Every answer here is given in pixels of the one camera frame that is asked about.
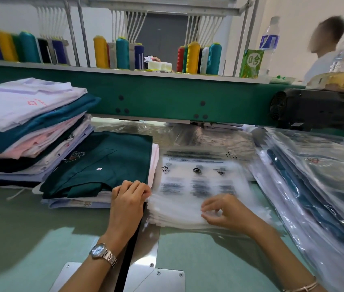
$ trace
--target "green table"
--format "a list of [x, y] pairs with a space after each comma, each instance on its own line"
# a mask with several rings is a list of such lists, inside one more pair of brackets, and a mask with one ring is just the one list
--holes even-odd
[[[259, 187], [252, 188], [266, 203]], [[109, 210], [49, 210], [28, 190], [6, 199], [17, 191], [0, 188], [0, 291], [48, 292], [65, 263], [87, 257]], [[299, 256], [290, 237], [282, 239]], [[156, 268], [183, 270], [189, 292], [278, 291], [266, 257], [248, 238], [162, 228]]]

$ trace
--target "yellow thread spool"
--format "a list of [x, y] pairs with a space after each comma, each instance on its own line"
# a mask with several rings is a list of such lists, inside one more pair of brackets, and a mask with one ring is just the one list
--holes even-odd
[[97, 68], [109, 68], [109, 56], [107, 53], [107, 41], [102, 36], [94, 38], [95, 60]]
[[0, 31], [0, 50], [6, 61], [19, 61], [11, 34]]
[[188, 45], [186, 73], [198, 73], [200, 45], [198, 42], [191, 42]]

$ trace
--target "folded clothing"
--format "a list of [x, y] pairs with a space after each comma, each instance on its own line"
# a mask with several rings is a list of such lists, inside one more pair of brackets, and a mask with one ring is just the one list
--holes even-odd
[[35, 158], [40, 152], [54, 142], [62, 133], [73, 126], [84, 113], [48, 128], [38, 130], [38, 135], [21, 142], [14, 148], [0, 154], [0, 159], [19, 159], [20, 157]]
[[97, 105], [99, 101], [99, 97], [87, 93], [68, 105], [34, 117], [28, 122], [9, 129], [6, 132], [0, 132], [0, 153], [4, 152], [25, 135], [69, 120]]
[[27, 78], [0, 84], [0, 132], [67, 105], [87, 93], [85, 88]]
[[[155, 143], [152, 144], [152, 156], [149, 169], [149, 176], [147, 184], [152, 187], [153, 179], [157, 163], [159, 160], [159, 146]], [[32, 192], [37, 195], [43, 195], [40, 191], [40, 183], [32, 189]], [[100, 191], [97, 196], [77, 197], [77, 198], [57, 198], [57, 199], [44, 199], [43, 204], [49, 204], [49, 208], [61, 207], [89, 207], [89, 208], [110, 208], [111, 206], [111, 191]]]
[[17, 188], [34, 188], [38, 186], [38, 182], [33, 181], [9, 181], [9, 180], [0, 180], [0, 187], [7, 186], [17, 186]]
[[65, 159], [65, 157], [70, 154], [73, 149], [82, 142], [92, 131], [94, 127], [89, 125], [84, 132], [82, 132], [79, 136], [75, 138], [68, 138], [67, 140], [63, 141], [65, 143], [64, 149], [65, 151], [63, 153], [59, 153], [58, 157], [42, 172], [34, 175], [30, 174], [0, 174], [0, 180], [14, 180], [14, 181], [36, 181], [36, 182], [42, 182], [46, 180], [46, 178], [49, 176], [52, 171], [60, 164], [60, 162]]
[[43, 183], [43, 199], [97, 196], [124, 180], [147, 182], [151, 152], [151, 136], [93, 132]]
[[[78, 137], [80, 134], [83, 133], [83, 131], [91, 124], [91, 120], [89, 119], [89, 117], [91, 117], [90, 115], [86, 115], [84, 117], [83, 122], [75, 129], [73, 130], [71, 133], [66, 133], [68, 135], [67, 138], [64, 137], [60, 137], [60, 139], [62, 140], [62, 142], [59, 142], [59, 140], [57, 140], [57, 142], [55, 143], [55, 145], [51, 145], [49, 146], [41, 155], [43, 155], [43, 157], [41, 158], [41, 156], [38, 156], [34, 159], [38, 159], [38, 162], [34, 163], [32, 166], [27, 167], [26, 169], [23, 169], [21, 171], [15, 171], [15, 172], [11, 172], [11, 173], [4, 173], [4, 172], [0, 172], [0, 175], [5, 175], [5, 174], [28, 174], [28, 175], [32, 175], [32, 174], [39, 174], [43, 171], [45, 171], [48, 167], [50, 167], [50, 165], [55, 162], [55, 160], [60, 157], [60, 155], [62, 153], [64, 153], [68, 147], [68, 145], [70, 144], [70, 141], [75, 138]], [[26, 164], [28, 162], [32, 162], [33, 159], [32, 158], [21, 158], [19, 160], [13, 160], [13, 159], [2, 159], [3, 161], [7, 160], [10, 161], [12, 160], [12, 166], [23, 166], [24, 164], [17, 164], [17, 161], [22, 161], [22, 162], [26, 162]]]
[[27, 169], [40, 161], [53, 151], [60, 143], [71, 136], [72, 132], [80, 126], [83, 122], [84, 116], [76, 121], [72, 127], [60, 135], [54, 142], [52, 142], [42, 153], [35, 158], [20, 157], [18, 160], [14, 159], [0, 159], [0, 172], [11, 173]]

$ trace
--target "bottle cap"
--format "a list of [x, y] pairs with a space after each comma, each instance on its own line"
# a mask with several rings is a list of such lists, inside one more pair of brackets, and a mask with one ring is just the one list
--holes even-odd
[[272, 16], [271, 22], [269, 23], [269, 25], [278, 24], [279, 20], [280, 20], [280, 16]]

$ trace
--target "green machine frame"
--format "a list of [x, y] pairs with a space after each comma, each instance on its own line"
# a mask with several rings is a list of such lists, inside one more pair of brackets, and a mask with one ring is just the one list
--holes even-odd
[[0, 83], [34, 77], [71, 82], [102, 98], [89, 112], [121, 119], [170, 119], [273, 126], [274, 93], [289, 88], [255, 80], [0, 62]]

